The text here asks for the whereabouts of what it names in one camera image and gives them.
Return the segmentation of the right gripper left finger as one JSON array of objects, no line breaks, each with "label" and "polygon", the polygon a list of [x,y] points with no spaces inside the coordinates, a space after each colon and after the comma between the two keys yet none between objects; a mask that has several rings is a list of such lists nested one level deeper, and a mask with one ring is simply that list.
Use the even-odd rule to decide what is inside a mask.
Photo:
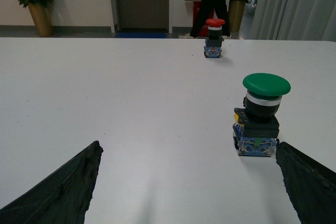
[{"label": "right gripper left finger", "polygon": [[1,223],[84,223],[103,148],[94,141],[1,209]]}]

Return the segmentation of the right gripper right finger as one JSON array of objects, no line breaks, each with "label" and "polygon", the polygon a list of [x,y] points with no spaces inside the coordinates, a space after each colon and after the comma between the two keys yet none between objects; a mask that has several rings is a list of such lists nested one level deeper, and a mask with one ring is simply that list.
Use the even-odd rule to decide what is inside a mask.
[{"label": "right gripper right finger", "polygon": [[301,223],[335,223],[335,172],[286,142],[277,145],[286,192]]}]

